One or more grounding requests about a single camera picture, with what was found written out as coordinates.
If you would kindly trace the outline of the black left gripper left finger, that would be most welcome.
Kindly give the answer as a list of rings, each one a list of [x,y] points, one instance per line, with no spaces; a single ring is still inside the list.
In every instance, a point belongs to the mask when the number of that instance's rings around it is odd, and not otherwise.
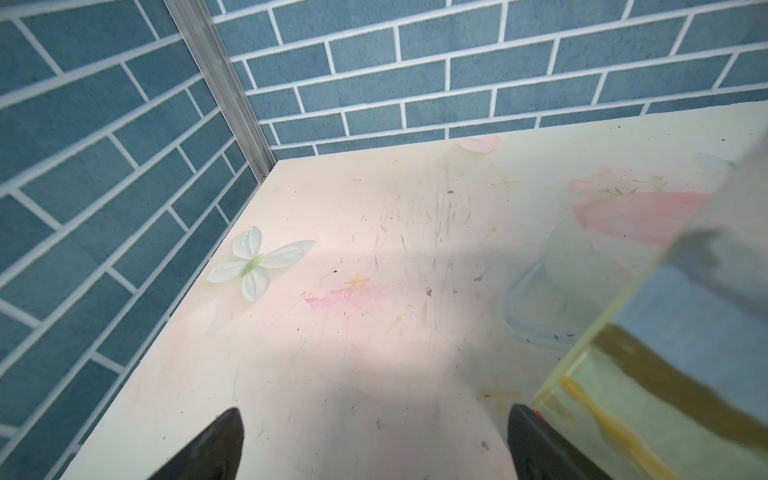
[[[244,444],[240,410],[225,410],[177,454],[156,470],[150,480],[232,480],[237,476]]]

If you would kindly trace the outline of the floral paper bag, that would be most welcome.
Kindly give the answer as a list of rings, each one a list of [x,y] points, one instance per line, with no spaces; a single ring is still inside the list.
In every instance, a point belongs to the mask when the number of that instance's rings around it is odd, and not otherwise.
[[[615,479],[767,475],[767,145],[590,326],[533,407]]]

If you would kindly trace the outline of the aluminium corner post left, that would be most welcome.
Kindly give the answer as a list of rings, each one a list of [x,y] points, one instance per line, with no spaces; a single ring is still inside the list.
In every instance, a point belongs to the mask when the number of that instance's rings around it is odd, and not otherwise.
[[[166,0],[165,5],[257,183],[262,184],[276,160],[205,1]]]

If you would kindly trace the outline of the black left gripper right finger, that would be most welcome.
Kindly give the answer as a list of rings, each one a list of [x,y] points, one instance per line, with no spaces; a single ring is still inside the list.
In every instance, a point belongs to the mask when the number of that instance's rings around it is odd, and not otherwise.
[[[611,479],[526,405],[512,406],[507,441],[520,480]]]

